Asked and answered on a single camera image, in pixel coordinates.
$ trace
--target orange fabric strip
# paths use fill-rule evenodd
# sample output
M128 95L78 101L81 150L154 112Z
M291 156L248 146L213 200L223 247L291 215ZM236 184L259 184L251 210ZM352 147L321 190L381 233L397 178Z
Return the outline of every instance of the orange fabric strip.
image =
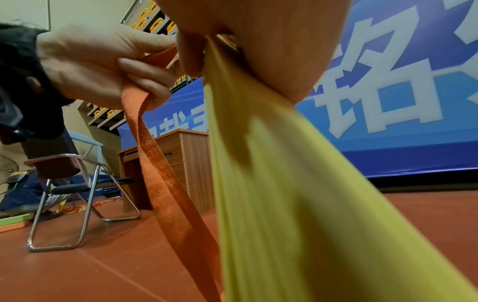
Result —
M146 57L144 62L166 67L176 53L176 47L172 47ZM220 302L222 278L219 246L141 118L149 98L149 93L133 82L125 84L121 96L124 113L138 144L149 200L165 237L201 294L208 302Z

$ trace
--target yellow fabric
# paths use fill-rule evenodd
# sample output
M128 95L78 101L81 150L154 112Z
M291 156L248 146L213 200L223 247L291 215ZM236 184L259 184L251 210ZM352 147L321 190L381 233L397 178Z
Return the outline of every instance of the yellow fabric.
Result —
M282 96L209 38L227 302L463 302L475 288Z

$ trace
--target dark jacket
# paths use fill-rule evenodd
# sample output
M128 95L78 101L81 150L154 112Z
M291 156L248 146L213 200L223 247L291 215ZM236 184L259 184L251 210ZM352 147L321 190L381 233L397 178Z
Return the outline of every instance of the dark jacket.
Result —
M51 139L63 133L61 107L72 100L51 85L36 54L42 29L0 23L0 140ZM32 81L41 88L32 88Z

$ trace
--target floor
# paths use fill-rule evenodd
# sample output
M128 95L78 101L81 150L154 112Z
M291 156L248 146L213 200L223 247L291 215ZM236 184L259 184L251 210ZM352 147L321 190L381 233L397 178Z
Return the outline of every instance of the floor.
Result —
M388 194L387 198L478 286L478 191ZM120 215L122 204L98 210ZM40 224L38 245L77 238L84 212ZM215 213L203 216L216 236ZM106 224L92 215L81 248L29 254L29 227L0 233L0 300L202 302L152 212Z

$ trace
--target wooden cabinet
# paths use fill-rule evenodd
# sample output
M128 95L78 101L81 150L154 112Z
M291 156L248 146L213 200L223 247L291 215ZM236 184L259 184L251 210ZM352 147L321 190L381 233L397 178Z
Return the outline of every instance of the wooden cabinet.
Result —
M178 129L156 137L155 141L199 213L213 209L214 192L208 134ZM121 176L133 178L133 184L127 189L134 203L139 208L150 209L137 147L120 151L119 162Z

